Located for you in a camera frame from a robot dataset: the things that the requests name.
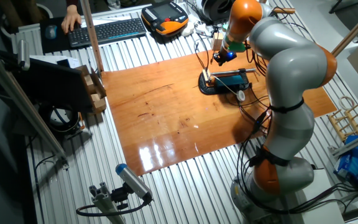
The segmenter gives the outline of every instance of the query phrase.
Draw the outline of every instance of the floor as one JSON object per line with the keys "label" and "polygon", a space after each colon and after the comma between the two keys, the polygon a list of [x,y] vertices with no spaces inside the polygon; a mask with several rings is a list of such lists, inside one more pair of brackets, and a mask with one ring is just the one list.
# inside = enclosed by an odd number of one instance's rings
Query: floor
{"label": "floor", "polygon": [[[274,0],[273,6],[292,7],[287,0]],[[97,17],[140,16],[140,7],[118,12],[104,12]],[[298,14],[288,16],[283,22],[295,22],[305,25]],[[313,35],[290,26],[295,32],[310,39]],[[30,43],[30,53],[42,55],[39,27],[29,26],[21,29],[12,43],[25,39]],[[179,37],[162,44],[147,34],[138,39],[125,40],[101,46],[101,56],[105,70],[115,71],[131,67],[160,62],[171,58],[193,54],[191,46],[198,37]],[[207,50],[209,41],[205,40]],[[90,48],[55,52],[53,55],[66,55],[77,58],[81,64],[95,68]],[[344,81],[341,74],[334,76],[324,89],[338,108],[342,95],[358,99]],[[339,147],[340,139],[333,130],[326,116],[315,119],[311,141],[297,156],[303,157],[319,168],[325,168],[332,184],[339,180],[333,174],[335,159],[330,155],[328,146]],[[86,218],[76,215],[75,209],[91,204],[88,192],[90,185],[104,181],[110,189],[122,185],[122,180],[114,173],[117,164],[125,162],[119,138],[114,126],[110,109],[96,116],[86,118],[86,131],[68,142],[63,147],[67,152],[68,170],[61,169],[58,161],[42,164],[36,172],[31,172],[32,180],[37,176],[39,186],[33,182],[33,193],[39,223],[108,223],[106,218]],[[249,156],[255,148],[263,143],[263,138],[254,139],[247,148]],[[29,163],[38,163],[50,156],[51,151],[41,140],[36,139],[27,149]],[[141,178],[153,194],[151,206],[124,215],[127,223],[240,223],[239,211],[233,205],[229,187],[236,168],[237,146],[230,146],[185,162],[145,174]],[[337,198],[346,196],[343,193]],[[137,197],[129,199],[131,208],[139,206]]]}
{"label": "floor", "polygon": [[[315,37],[317,43],[329,51],[340,43],[349,33],[349,29],[328,11],[336,3],[336,0],[291,0],[298,15],[302,18],[305,26]],[[358,99],[358,74],[347,60],[348,56],[358,47],[351,42],[341,54],[338,55],[338,72]]]}

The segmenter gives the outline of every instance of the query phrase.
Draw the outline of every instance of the desk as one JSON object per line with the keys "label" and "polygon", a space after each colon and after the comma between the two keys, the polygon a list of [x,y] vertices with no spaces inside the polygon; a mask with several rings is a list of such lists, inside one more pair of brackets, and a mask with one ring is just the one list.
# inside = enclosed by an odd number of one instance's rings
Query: desk
{"label": "desk", "polygon": [[[272,0],[270,2],[272,6],[293,7],[288,0]],[[94,17],[101,19],[117,16],[139,18],[140,10],[141,7],[133,7],[101,12],[95,14]],[[292,14],[283,21],[302,24],[300,16],[299,13]],[[303,29],[293,26],[290,28],[307,39],[310,38]],[[12,35],[13,51],[16,50],[18,41],[24,39],[28,41],[32,55],[43,55],[40,35],[38,24],[19,28],[19,32]],[[146,34],[145,37],[101,45],[99,48],[102,53],[104,69],[115,72],[191,55],[194,53],[194,40],[198,40],[195,34],[159,44],[150,34]],[[90,47],[47,55],[73,57],[78,59],[82,65],[96,69]],[[336,75],[324,86],[324,89],[337,106],[339,106],[340,96],[354,95],[340,75]],[[65,223],[97,223],[99,222],[98,218],[79,217],[75,213],[77,206],[92,204],[88,187],[98,185],[102,181],[105,181],[110,189],[122,185],[122,180],[112,172],[118,164],[128,162],[123,155],[116,129],[118,120],[113,119],[110,108],[100,115],[88,116],[84,119],[87,122],[85,132],[90,133],[90,138],[76,136],[63,145],[64,149],[69,152],[67,162],[70,168],[68,170],[54,169],[54,165],[47,162],[37,169],[38,180],[42,183],[40,184],[42,186],[40,195],[46,223],[54,222],[54,220]],[[327,147],[330,145],[338,147],[342,145],[342,142],[335,134],[327,116],[316,118],[315,121],[316,125],[311,141],[297,156],[308,160],[319,168],[325,167],[330,181],[334,184],[339,183],[333,174],[333,164],[336,161],[327,152]],[[250,156],[259,146],[259,142],[263,142],[263,138],[251,140],[252,144],[247,149]],[[30,149],[27,150],[27,155],[30,164],[30,178],[32,186],[35,188],[34,166],[31,164],[33,162],[37,164],[42,159],[51,156],[52,153],[46,146],[40,145],[41,142],[38,139],[34,143],[34,157],[32,157]],[[242,223],[241,214],[232,204],[229,191],[232,178],[236,173],[236,159],[236,146],[229,146],[143,175],[142,179],[152,190],[155,200],[151,207],[146,206],[138,212],[124,215],[126,222],[128,224],[156,222]],[[35,190],[33,193],[38,223],[42,223],[37,191]],[[136,196],[131,195],[128,204],[129,207],[134,208],[140,205],[140,201],[136,199]],[[107,223],[107,219],[100,218],[100,222]]]}
{"label": "desk", "polygon": [[[204,52],[199,55],[207,60]],[[212,72],[255,68],[246,61],[244,53],[222,67],[216,62],[209,67]],[[232,94],[226,98],[199,91],[201,69],[192,54],[102,74],[127,164],[137,175],[242,142],[250,134],[253,121],[227,102],[236,102]],[[264,77],[247,76],[258,98],[267,95]],[[255,101],[251,90],[246,97],[244,103]],[[336,110],[322,88],[306,91],[304,98],[315,116]],[[258,103],[245,109],[255,119],[265,110]]]}

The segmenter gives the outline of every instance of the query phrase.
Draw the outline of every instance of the person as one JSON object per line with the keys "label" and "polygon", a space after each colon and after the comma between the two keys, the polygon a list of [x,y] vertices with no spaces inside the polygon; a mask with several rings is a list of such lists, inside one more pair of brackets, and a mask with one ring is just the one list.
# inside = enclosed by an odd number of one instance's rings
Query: person
{"label": "person", "polygon": [[67,14],[62,22],[62,29],[65,34],[68,33],[68,31],[73,31],[74,24],[77,22],[81,24],[81,16],[78,13],[77,10],[77,0],[66,0],[67,2]]}
{"label": "person", "polygon": [[[88,0],[91,12],[104,12],[110,10],[110,7],[114,7],[114,3],[118,0]],[[75,23],[81,24],[82,8],[78,6],[78,0],[66,0],[67,14],[62,22],[62,29],[65,34],[68,31],[73,31]]]}
{"label": "person", "polygon": [[[89,0],[91,12],[104,12],[119,9],[120,7],[139,6],[141,4],[155,3],[154,0]],[[73,31],[75,23],[81,24],[81,16],[77,8],[78,0],[66,0],[67,14],[62,22],[62,29],[65,34]]]}

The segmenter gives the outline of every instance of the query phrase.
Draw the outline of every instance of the metal bracket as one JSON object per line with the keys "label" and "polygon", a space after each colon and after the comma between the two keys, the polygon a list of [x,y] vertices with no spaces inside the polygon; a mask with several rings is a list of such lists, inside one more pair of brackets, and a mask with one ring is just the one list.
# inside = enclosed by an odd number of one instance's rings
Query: metal bracket
{"label": "metal bracket", "polygon": [[62,159],[62,168],[65,170],[68,170],[68,168],[70,168],[66,159]]}

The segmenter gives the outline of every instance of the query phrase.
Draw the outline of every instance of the aluminum profile table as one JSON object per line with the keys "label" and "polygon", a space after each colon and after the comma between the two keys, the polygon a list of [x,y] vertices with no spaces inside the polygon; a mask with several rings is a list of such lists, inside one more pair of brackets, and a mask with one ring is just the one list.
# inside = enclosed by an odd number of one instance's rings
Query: aluminum profile table
{"label": "aluminum profile table", "polygon": [[[270,4],[292,7],[287,0],[274,0]],[[102,12],[93,17],[95,19],[121,16],[139,18],[140,10],[141,7],[133,7]],[[296,13],[283,19],[283,22],[305,26]],[[312,39],[312,35],[305,30],[295,26],[290,28],[307,39]],[[12,36],[12,44],[16,46],[19,40],[24,39],[28,41],[32,55],[43,55],[40,35],[38,24],[20,27],[19,33]],[[189,37],[171,38],[163,44],[158,44],[150,34],[146,34],[136,39],[100,45],[99,48],[104,69],[116,71],[193,54],[194,43],[198,39],[199,37],[193,34]],[[205,38],[203,41],[209,50],[211,39]],[[202,44],[198,47],[200,50],[205,50]],[[90,47],[46,55],[74,57],[82,65],[96,68]],[[335,75],[324,89],[337,108],[342,95],[350,96],[358,103],[340,74]],[[318,168],[325,168],[330,182],[338,183],[339,180],[333,174],[336,160],[328,151],[328,146],[341,147],[343,143],[327,116],[316,118],[315,121],[311,141],[297,156],[307,159]],[[107,108],[101,114],[85,118],[85,122],[85,133],[63,144],[70,166],[68,170],[62,169],[59,163],[55,164],[55,159],[52,159],[52,162],[42,164],[34,173],[35,164],[51,156],[52,153],[40,139],[36,139],[27,149],[38,223],[43,223],[42,217],[45,223],[109,223],[104,217],[87,218],[75,213],[76,208],[92,204],[88,192],[90,185],[98,185],[104,181],[110,189],[121,187],[122,180],[114,170],[117,164],[125,162],[110,109]],[[251,140],[247,148],[249,157],[254,155],[256,147],[263,141],[264,138]],[[126,222],[240,223],[242,217],[232,203],[229,190],[236,173],[237,153],[237,146],[229,146],[143,175],[141,179],[151,188],[155,201],[151,206],[138,212],[124,215]],[[40,201],[35,186],[35,174],[39,180]],[[344,192],[335,194],[336,198],[346,195]],[[137,207],[140,203],[136,196],[129,198],[130,208]]]}

